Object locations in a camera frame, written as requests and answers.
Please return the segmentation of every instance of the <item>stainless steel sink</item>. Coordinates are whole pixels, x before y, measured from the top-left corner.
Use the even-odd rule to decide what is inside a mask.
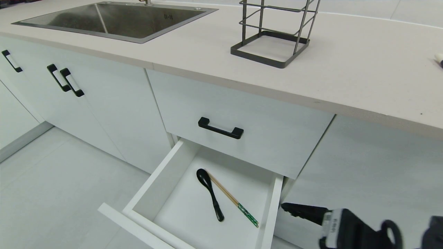
[[[216,10],[162,4],[100,2],[13,24],[145,43]]]

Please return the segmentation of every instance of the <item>chopsticks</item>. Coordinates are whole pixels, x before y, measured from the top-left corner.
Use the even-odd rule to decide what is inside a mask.
[[[234,205],[236,207],[238,207],[238,209],[240,209],[240,211],[254,224],[254,226],[258,227],[258,221],[240,204],[240,202],[237,201],[237,199],[235,199],[231,193],[229,193],[225,187],[223,187],[219,181],[217,181],[217,179],[215,179],[209,172],[208,172],[209,177],[211,178],[211,181],[213,181],[215,183],[215,185],[217,185],[220,190],[229,198],[229,200],[232,201],[232,203],[234,203]]]

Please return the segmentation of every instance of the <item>black handle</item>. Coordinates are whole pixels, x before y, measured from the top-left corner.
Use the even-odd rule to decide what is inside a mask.
[[[220,205],[218,204],[217,200],[215,199],[215,195],[212,194],[212,205],[214,206],[215,216],[217,217],[217,220],[222,222],[225,220],[225,216],[221,212]]]
[[[68,75],[71,75],[71,72],[69,71],[69,69],[63,68],[62,70],[60,70],[60,74],[63,76],[63,79],[65,79],[66,83],[68,83],[68,85],[69,85],[69,88],[74,92],[74,94],[77,97],[81,97],[81,96],[85,95],[85,93],[81,89],[78,89],[76,91],[74,89],[74,87],[72,87],[71,83],[69,83],[69,80],[66,78]]]
[[[9,62],[9,64],[12,66],[12,68],[17,72],[21,72],[23,71],[23,69],[21,67],[14,67],[14,65],[11,63],[11,61],[7,58],[8,55],[11,55],[11,53],[9,53],[8,50],[2,51],[1,52],[3,54],[3,56],[6,58],[6,60]]]
[[[57,71],[57,67],[54,64],[50,64],[49,66],[46,67],[48,69],[48,71],[51,73],[52,77],[54,78],[54,80],[57,82],[58,86],[63,90],[63,92],[67,92],[69,90],[71,90],[71,88],[69,87],[69,85],[64,85],[62,86],[60,84],[60,82],[58,81],[58,79],[55,77],[54,72]]]
[[[240,129],[237,127],[235,127],[234,130],[232,130],[232,132],[227,132],[224,130],[220,130],[219,128],[209,126],[209,118],[205,118],[205,117],[200,118],[200,120],[198,121],[198,125],[204,129],[208,129],[210,131],[217,132],[222,135],[229,136],[229,137],[232,137],[235,139],[240,139],[241,135],[243,135],[243,132],[244,132],[243,129]]]

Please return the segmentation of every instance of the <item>faucet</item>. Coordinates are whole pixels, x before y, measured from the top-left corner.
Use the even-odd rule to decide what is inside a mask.
[[[140,2],[145,2],[144,5],[152,5],[151,0],[139,0]]]

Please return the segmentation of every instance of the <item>open drawer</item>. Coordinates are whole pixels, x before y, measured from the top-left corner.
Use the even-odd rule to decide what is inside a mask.
[[[225,216],[216,218],[211,196],[196,171],[206,169],[259,222],[256,228],[213,185]],[[181,139],[123,210],[103,204],[99,211],[152,248],[269,249],[283,176]]]

